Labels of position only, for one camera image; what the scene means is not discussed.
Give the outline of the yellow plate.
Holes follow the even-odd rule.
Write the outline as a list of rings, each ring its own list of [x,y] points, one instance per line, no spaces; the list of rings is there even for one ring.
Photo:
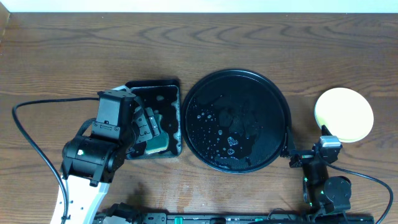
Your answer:
[[[357,142],[372,130],[374,113],[371,105],[357,91],[332,88],[320,95],[314,107],[318,126],[326,126],[341,142]]]

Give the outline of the green and yellow sponge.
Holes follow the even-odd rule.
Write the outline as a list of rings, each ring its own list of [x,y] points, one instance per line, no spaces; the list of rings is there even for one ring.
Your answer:
[[[169,145],[169,135],[162,129],[160,122],[162,121],[162,115],[156,114],[155,120],[158,124],[160,134],[147,141],[145,154],[155,154],[166,151]]]

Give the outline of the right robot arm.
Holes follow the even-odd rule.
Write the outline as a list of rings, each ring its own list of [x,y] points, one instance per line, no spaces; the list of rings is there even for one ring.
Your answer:
[[[293,134],[286,129],[281,157],[290,159],[291,168],[303,170],[303,198],[314,217],[343,213],[351,208],[351,181],[344,176],[330,177],[328,165],[338,160],[342,143],[325,125],[322,135],[310,150],[298,150]]]

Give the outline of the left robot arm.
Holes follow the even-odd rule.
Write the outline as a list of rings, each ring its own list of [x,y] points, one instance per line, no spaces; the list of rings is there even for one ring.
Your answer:
[[[63,148],[62,186],[52,223],[92,223],[116,171],[168,145],[151,108],[100,106]]]

